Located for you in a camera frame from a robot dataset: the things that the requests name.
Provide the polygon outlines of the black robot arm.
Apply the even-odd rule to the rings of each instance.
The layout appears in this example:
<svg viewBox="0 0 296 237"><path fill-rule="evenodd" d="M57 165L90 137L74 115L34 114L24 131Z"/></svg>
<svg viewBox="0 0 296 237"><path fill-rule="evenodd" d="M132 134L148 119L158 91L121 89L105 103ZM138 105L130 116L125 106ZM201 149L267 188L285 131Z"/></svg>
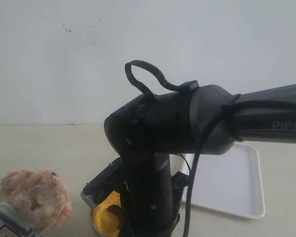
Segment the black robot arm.
<svg viewBox="0 0 296 237"><path fill-rule="evenodd" d="M236 141L296 144L296 84L236 95L217 85L140 95L111 113L104 131L118 158L86 184L81 198L95 208L116 191L120 236L169 237L198 163L195 158L190 175L172 175L169 156L221 155Z"/></svg>

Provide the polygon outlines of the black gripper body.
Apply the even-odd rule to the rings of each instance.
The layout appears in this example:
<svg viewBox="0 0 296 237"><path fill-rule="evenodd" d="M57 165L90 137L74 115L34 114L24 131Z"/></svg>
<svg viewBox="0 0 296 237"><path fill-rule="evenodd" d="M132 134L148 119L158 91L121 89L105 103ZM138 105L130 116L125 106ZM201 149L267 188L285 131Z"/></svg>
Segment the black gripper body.
<svg viewBox="0 0 296 237"><path fill-rule="evenodd" d="M179 217L172 192L169 154L157 153L141 164L123 158L125 184L121 237L169 237Z"/></svg>

